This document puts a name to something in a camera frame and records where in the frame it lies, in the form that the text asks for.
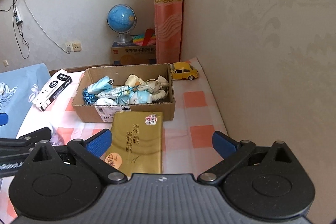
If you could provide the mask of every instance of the open cardboard box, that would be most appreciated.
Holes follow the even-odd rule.
[[[102,119],[95,108],[96,105],[84,104],[82,95],[83,89],[97,82],[104,76],[113,79],[113,86],[125,85],[125,82],[130,75],[136,75],[144,81],[157,79],[159,75],[168,80],[169,94],[163,102],[160,100],[159,103],[130,105],[130,108],[131,111],[163,112],[163,120],[171,121],[174,118],[175,98],[170,64],[110,66],[87,69],[79,82],[76,95],[72,102],[72,106],[80,119],[83,122],[102,122]]]

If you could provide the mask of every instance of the cardboard box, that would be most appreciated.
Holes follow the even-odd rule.
[[[41,111],[46,108],[57,98],[57,96],[72,83],[71,77],[65,70],[55,73],[48,82],[43,86],[40,93],[32,100],[32,103]]]
[[[138,46],[133,42],[124,44],[114,42],[111,57],[115,66],[156,64],[156,45]]]
[[[72,106],[77,115],[83,122],[103,122],[96,105],[85,105],[83,101],[83,89],[97,82],[104,76],[109,76],[114,80],[114,86],[124,85],[127,78],[131,75],[137,75],[142,80],[157,79],[159,75],[166,78],[169,82],[169,95],[163,102],[152,104],[130,105],[131,111],[163,112],[163,120],[171,121],[174,118],[175,98],[172,85],[172,75],[170,64],[158,65],[131,65],[131,66],[110,66],[94,67],[84,72],[79,82],[76,95],[73,99]]]

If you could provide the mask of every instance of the blue gripper pad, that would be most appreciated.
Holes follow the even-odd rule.
[[[89,152],[100,158],[112,144],[112,133],[108,129],[103,129],[84,143]]]
[[[240,144],[220,131],[216,131],[212,135],[212,147],[222,158],[226,159],[239,149]]]
[[[8,115],[6,113],[0,113],[0,126],[4,126],[8,123]]]

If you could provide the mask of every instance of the pink curtain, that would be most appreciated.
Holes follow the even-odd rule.
[[[183,0],[154,0],[157,63],[179,61]]]

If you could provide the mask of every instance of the barcode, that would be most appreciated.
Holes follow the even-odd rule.
[[[101,107],[98,107],[98,110],[100,112],[100,115],[104,115],[105,116],[105,112],[103,111],[103,109]]]

